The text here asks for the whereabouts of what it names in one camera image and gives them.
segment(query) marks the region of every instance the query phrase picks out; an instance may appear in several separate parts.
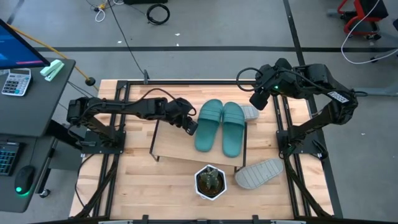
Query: potted plant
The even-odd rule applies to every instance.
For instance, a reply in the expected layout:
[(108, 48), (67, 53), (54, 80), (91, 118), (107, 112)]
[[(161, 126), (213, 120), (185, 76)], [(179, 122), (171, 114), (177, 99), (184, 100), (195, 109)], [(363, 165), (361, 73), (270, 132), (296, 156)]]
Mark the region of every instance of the potted plant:
[(203, 199), (216, 200), (226, 191), (224, 171), (212, 165), (205, 166), (195, 174), (195, 188)]

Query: wooden platform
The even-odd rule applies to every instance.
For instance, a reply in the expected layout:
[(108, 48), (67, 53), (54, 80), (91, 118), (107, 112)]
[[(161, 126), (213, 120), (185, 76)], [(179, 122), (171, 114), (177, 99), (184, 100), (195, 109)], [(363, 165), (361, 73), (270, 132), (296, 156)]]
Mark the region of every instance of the wooden platform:
[[(117, 80), (103, 80), (99, 97), (113, 99), (116, 83)], [(130, 100), (137, 100), (154, 87), (163, 88), (175, 97), (186, 98), (198, 110), (205, 101), (213, 98), (223, 103), (233, 101), (248, 104), (251, 96), (251, 93), (243, 92), (235, 85), (140, 85), (132, 86)], [(154, 91), (148, 97), (165, 95)], [(295, 124), (309, 119), (304, 100), (289, 99), (289, 105)], [(109, 124), (110, 115), (99, 114), (98, 118)], [(135, 116), (126, 118), (126, 149), (119, 161), (111, 218), (141, 219), (144, 214), (149, 215), (150, 219), (163, 220), (251, 219), (252, 215), (259, 215), (260, 219), (293, 217), (285, 172), (258, 189), (246, 190), (234, 182), (231, 166), (215, 164), (226, 172), (228, 190), (214, 202), (201, 199), (195, 194), (193, 174), (206, 163), (167, 157), (161, 157), (156, 162), (149, 154), (154, 127), (155, 121), (145, 121)], [(260, 111), (260, 117), (248, 122), (247, 166), (278, 157), (276, 130), (274, 105), (270, 100), (266, 108)], [(81, 169), (77, 189), (85, 203), (97, 188), (102, 157), (93, 156)], [(333, 213), (321, 162), (309, 155), (300, 155), (300, 158), (307, 188), (327, 212)], [(101, 203), (101, 211), (104, 210), (106, 195)], [(303, 214), (301, 197), (297, 195), (300, 213)], [(81, 208), (75, 196), (70, 215), (76, 214)]]
[(244, 144), (242, 144), (239, 156), (230, 158), (224, 155), (222, 125), (217, 130), (211, 150), (209, 152), (199, 152), (195, 149), (195, 134), (190, 136), (184, 129), (176, 128), (162, 121), (157, 126), (152, 153), (156, 156), (221, 164), (237, 168), (243, 166), (243, 160), (246, 158), (244, 157)]

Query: red chair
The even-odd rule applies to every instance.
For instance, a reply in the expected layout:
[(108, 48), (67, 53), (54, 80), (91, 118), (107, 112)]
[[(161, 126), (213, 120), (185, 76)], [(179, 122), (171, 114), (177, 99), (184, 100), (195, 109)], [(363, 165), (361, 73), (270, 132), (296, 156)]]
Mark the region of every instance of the red chair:
[[(347, 3), (348, 0), (343, 0), (337, 9), (337, 12), (341, 14), (340, 18), (346, 21), (344, 26), (344, 32), (349, 34), (351, 29), (372, 10), (377, 0), (354, 0), (355, 11), (342, 11), (341, 8)], [(379, 27), (376, 22), (386, 18), (388, 12), (383, 0), (380, 0), (377, 6), (374, 8), (372, 13), (364, 20), (360, 25), (355, 28), (352, 35), (365, 35), (367, 39), (378, 40), (381, 38), (379, 33)]]

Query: plant pot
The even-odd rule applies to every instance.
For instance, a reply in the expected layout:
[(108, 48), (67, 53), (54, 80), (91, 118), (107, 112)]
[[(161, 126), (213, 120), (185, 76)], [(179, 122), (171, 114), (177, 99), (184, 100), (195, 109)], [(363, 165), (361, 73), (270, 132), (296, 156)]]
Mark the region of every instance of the plant pot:
[[(211, 170), (218, 169), (218, 181), (220, 184), (217, 189), (207, 190), (204, 187), (205, 185), (203, 185), (203, 183), (200, 181), (200, 174), (202, 172), (206, 172), (207, 167), (210, 167)], [(205, 166), (195, 174), (195, 190), (203, 199), (216, 200), (221, 194), (226, 192), (226, 178), (224, 171), (212, 165)]]

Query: keyboard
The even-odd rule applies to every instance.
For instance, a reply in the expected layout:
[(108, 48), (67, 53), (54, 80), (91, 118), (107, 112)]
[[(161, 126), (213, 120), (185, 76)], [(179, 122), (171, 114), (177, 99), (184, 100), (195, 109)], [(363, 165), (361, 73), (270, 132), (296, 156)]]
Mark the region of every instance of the keyboard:
[(0, 175), (10, 176), (17, 164), (18, 150), (22, 144), (19, 142), (0, 141)]

